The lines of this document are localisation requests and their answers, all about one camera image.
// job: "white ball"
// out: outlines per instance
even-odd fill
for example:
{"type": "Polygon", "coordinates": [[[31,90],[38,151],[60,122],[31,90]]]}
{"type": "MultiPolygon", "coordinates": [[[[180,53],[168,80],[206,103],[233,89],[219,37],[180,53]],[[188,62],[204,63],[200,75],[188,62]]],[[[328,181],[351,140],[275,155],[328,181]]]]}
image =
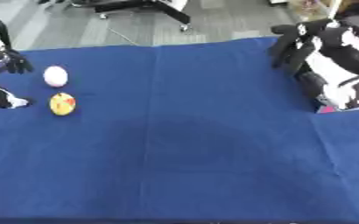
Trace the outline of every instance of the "white ball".
{"type": "Polygon", "coordinates": [[[62,88],[67,84],[67,71],[60,66],[50,66],[45,70],[43,78],[47,85],[62,88]]]}

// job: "floor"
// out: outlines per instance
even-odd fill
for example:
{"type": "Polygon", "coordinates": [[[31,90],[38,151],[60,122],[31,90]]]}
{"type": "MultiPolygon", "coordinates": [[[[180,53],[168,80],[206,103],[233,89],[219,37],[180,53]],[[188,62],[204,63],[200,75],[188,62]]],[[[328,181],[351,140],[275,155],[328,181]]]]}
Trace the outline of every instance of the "floor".
{"type": "Polygon", "coordinates": [[[156,11],[120,11],[101,20],[91,9],[47,8],[33,0],[0,0],[0,19],[18,50],[79,46],[178,45],[270,36],[272,25],[291,24],[285,6],[266,0],[189,0],[184,12],[193,29],[156,11]]]}

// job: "cable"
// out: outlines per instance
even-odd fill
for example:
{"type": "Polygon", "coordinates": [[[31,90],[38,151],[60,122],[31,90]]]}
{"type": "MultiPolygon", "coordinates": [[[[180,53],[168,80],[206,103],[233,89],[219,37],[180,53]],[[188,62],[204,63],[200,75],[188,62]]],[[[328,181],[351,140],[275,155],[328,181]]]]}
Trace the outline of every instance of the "cable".
{"type": "Polygon", "coordinates": [[[111,32],[114,32],[116,35],[120,36],[121,38],[127,40],[128,42],[130,42],[130,43],[133,44],[134,46],[140,46],[140,44],[138,44],[138,43],[132,41],[131,39],[127,38],[125,35],[123,35],[123,34],[117,32],[117,31],[115,31],[115,30],[113,30],[113,29],[111,29],[111,28],[109,28],[109,30],[110,30],[111,32]]]}

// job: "yellow ball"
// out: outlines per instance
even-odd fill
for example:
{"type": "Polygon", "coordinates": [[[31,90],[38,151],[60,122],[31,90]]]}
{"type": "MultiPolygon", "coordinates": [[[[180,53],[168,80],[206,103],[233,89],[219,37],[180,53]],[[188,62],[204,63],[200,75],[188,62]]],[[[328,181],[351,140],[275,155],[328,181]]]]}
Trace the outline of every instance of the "yellow ball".
{"type": "Polygon", "coordinates": [[[57,116],[67,116],[76,108],[76,100],[70,94],[58,93],[50,99],[50,109],[57,116]]]}

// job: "table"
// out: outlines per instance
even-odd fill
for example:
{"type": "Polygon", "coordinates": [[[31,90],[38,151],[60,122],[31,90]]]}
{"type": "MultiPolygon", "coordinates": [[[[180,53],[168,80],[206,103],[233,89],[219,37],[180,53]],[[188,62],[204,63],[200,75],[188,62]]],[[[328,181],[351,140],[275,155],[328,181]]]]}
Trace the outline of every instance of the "table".
{"type": "Polygon", "coordinates": [[[26,52],[35,73],[0,75],[38,100],[0,109],[0,218],[359,221],[359,111],[314,114],[274,41],[26,52]]]}

